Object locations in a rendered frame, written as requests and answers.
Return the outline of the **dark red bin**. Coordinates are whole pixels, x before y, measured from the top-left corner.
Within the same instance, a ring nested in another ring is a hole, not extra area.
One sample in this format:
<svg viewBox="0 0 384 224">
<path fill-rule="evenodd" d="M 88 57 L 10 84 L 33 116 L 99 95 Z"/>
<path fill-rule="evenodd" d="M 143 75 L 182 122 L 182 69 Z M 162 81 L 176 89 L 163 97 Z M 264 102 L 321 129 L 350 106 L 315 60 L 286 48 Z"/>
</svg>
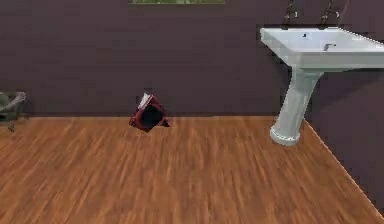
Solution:
<svg viewBox="0 0 384 224">
<path fill-rule="evenodd" d="M 167 111 L 153 94 L 144 93 L 129 125 L 144 132 L 156 126 L 169 127 Z"/>
</svg>

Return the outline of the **green grey chair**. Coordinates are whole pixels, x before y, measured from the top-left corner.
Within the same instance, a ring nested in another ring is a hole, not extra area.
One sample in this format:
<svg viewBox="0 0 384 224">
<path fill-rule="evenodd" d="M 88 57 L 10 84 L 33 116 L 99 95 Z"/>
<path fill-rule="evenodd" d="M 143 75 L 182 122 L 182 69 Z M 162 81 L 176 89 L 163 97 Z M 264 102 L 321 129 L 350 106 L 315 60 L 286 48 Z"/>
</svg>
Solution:
<svg viewBox="0 0 384 224">
<path fill-rule="evenodd" d="M 0 92 L 0 122 L 6 122 L 10 132 L 14 131 L 14 123 L 20 116 L 29 119 L 28 115 L 22 112 L 26 99 L 25 92 Z"/>
</svg>

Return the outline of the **white pedestal sink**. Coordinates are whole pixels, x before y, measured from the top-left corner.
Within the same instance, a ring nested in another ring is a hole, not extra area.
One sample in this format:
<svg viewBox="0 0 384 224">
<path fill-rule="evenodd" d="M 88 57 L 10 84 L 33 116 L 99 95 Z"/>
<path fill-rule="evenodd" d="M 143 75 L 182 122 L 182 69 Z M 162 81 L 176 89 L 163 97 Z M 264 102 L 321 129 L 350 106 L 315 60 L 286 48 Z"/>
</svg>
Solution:
<svg viewBox="0 0 384 224">
<path fill-rule="evenodd" d="M 292 77 L 270 137 L 297 144 L 299 129 L 317 81 L 326 72 L 383 69 L 384 44 L 338 28 L 262 28 L 260 39 L 292 69 Z"/>
</svg>

